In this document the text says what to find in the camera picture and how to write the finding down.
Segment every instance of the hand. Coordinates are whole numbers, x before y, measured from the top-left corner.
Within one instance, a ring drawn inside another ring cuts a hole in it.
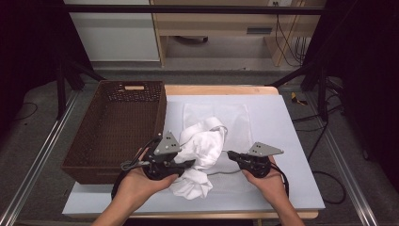
[[[270,161],[275,164],[275,160],[272,156],[269,156]],[[258,187],[261,190],[265,199],[267,199],[272,205],[275,199],[288,199],[285,192],[284,183],[281,179],[281,174],[275,169],[271,169],[270,172],[263,178],[254,177],[249,171],[243,170],[247,180]]]
[[[114,200],[92,225],[122,225],[151,195],[168,188],[177,178],[178,175],[173,174],[161,181],[153,181],[147,178],[142,168],[132,169],[120,182]]]
[[[147,178],[142,168],[132,169],[120,182],[115,199],[131,200],[138,209],[151,195],[168,188],[177,178],[178,175],[173,174],[161,181],[153,181]]]
[[[275,160],[272,156],[269,157],[272,163]],[[254,177],[249,171],[243,170],[247,180],[261,190],[264,198],[273,206],[279,215],[281,225],[304,225],[302,219],[294,209],[287,194],[285,193],[284,183],[281,179],[281,174],[275,169],[263,178]]]

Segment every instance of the wicker basket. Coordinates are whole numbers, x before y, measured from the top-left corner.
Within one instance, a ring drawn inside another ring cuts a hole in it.
[[[101,81],[61,168],[80,184],[114,184],[120,163],[163,133],[167,97],[159,81]]]

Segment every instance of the white cloth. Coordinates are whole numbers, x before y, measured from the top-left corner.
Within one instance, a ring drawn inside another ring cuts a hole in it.
[[[184,129],[180,136],[182,151],[174,158],[176,163],[196,159],[191,169],[187,169],[169,188],[176,196],[188,200],[205,198],[212,184],[205,172],[220,156],[227,128],[216,117],[211,117]]]

